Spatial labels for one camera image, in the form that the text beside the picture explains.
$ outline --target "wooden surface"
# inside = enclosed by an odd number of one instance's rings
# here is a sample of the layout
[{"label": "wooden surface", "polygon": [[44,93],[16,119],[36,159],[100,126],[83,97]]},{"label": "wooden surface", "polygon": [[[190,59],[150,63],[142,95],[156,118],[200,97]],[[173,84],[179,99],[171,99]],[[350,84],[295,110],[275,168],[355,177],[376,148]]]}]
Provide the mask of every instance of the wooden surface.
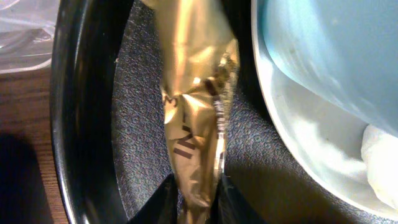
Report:
[{"label": "wooden surface", "polygon": [[54,223],[68,223],[52,155],[49,87],[50,69],[0,74],[0,132],[33,145]]}]

